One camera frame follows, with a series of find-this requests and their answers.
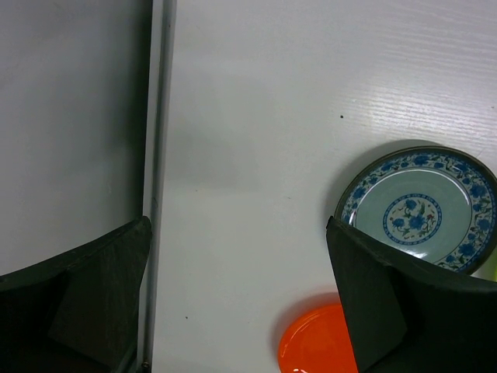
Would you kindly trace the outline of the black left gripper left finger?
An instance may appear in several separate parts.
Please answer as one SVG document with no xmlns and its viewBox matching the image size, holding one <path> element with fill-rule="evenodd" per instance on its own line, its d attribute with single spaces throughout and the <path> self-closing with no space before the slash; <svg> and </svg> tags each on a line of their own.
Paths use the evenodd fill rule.
<svg viewBox="0 0 497 373">
<path fill-rule="evenodd" d="M 3 372 L 118 372 L 137 348 L 152 230 L 139 217 L 1 277 Z"/>
</svg>

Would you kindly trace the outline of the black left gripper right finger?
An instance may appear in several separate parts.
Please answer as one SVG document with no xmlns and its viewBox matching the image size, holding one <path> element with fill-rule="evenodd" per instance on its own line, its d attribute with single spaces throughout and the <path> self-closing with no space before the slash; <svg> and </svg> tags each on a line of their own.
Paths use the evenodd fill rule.
<svg viewBox="0 0 497 373">
<path fill-rule="evenodd" d="M 494 372 L 496 284 L 334 218 L 328 253 L 360 372 Z"/>
</svg>

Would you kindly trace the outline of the orange plate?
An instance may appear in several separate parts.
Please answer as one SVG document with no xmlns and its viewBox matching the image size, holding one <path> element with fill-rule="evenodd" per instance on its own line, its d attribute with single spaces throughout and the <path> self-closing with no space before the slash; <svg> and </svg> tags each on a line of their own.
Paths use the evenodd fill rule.
<svg viewBox="0 0 497 373">
<path fill-rule="evenodd" d="M 277 360 L 285 373 L 357 373 L 342 306 L 318 307 L 292 322 L 280 339 Z"/>
</svg>

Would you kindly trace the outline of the green plate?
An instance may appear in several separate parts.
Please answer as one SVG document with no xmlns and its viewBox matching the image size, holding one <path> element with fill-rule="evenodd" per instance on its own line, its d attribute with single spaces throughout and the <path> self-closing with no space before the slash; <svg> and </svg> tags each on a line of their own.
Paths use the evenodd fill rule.
<svg viewBox="0 0 497 373">
<path fill-rule="evenodd" d="M 494 252 L 489 256 L 487 261 L 480 269 L 480 278 L 496 282 L 496 267 L 497 267 L 497 252 Z"/>
</svg>

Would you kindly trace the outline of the blue floral plate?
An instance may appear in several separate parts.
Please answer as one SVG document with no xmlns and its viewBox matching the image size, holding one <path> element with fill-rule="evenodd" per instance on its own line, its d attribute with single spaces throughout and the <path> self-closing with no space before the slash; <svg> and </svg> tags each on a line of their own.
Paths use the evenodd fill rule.
<svg viewBox="0 0 497 373">
<path fill-rule="evenodd" d="M 496 176 L 453 148 L 405 148 L 358 173 L 334 216 L 418 259 L 473 274 L 496 248 Z"/>
</svg>

